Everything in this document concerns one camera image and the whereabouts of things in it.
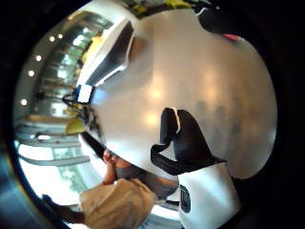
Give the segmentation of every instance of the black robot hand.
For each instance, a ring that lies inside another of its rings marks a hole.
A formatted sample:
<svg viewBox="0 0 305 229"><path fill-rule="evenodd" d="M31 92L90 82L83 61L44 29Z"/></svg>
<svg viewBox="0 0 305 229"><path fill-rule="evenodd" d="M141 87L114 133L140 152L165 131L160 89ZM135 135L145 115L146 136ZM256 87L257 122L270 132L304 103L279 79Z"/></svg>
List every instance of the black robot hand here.
<svg viewBox="0 0 305 229"><path fill-rule="evenodd" d="M173 142L176 161L159 153ZM185 110L166 108L161 115L160 145L151 148L152 163L171 175L198 170L223 160L212 155L194 117Z"/></svg>

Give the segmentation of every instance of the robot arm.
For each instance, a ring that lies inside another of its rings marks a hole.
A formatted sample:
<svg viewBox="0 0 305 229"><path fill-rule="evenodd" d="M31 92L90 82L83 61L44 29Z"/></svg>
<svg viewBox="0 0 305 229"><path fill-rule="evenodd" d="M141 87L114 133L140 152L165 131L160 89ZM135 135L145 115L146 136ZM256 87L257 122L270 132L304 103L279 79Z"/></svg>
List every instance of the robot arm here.
<svg viewBox="0 0 305 229"><path fill-rule="evenodd" d="M176 161L159 153L173 142ZM218 228L240 208L225 160L212 155L193 116L166 108L161 115L160 144L151 148L152 163L178 175L179 216L186 229Z"/></svg>

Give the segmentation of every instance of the yellow object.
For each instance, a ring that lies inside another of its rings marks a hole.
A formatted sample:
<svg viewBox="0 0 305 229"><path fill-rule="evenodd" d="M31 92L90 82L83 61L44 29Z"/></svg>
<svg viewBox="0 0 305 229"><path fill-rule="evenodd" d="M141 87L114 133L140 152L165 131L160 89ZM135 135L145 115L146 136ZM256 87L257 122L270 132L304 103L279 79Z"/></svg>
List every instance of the yellow object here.
<svg viewBox="0 0 305 229"><path fill-rule="evenodd" d="M147 11L147 8L142 5L135 5L134 7L132 7L132 9L135 11L136 16L139 16Z"/></svg>
<svg viewBox="0 0 305 229"><path fill-rule="evenodd" d="M79 117L72 119L66 127L66 135L77 135L85 131L84 123Z"/></svg>
<svg viewBox="0 0 305 229"><path fill-rule="evenodd" d="M191 5L182 0L165 0L164 3L172 8L190 8Z"/></svg>

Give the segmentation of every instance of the beige shirt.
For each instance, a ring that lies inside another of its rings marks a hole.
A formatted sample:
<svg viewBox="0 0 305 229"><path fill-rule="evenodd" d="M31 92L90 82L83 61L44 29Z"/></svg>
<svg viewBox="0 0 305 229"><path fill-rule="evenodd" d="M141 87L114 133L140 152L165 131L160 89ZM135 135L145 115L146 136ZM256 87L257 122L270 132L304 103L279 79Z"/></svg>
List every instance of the beige shirt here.
<svg viewBox="0 0 305 229"><path fill-rule="evenodd" d="M85 224L98 229L136 229L150 214L155 194L139 179L99 184L80 195Z"/></svg>

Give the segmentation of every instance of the human arm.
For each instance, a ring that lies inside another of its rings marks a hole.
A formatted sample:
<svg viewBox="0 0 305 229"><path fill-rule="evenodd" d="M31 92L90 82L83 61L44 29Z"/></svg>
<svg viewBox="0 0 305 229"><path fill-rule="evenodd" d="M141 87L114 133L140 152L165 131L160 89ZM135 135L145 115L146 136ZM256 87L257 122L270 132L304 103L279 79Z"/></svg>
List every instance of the human arm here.
<svg viewBox="0 0 305 229"><path fill-rule="evenodd" d="M115 162L117 160L117 156L112 156L110 151L106 150L103 159L106 162L106 174L104 176L103 184L108 185L108 184L113 184L115 181Z"/></svg>

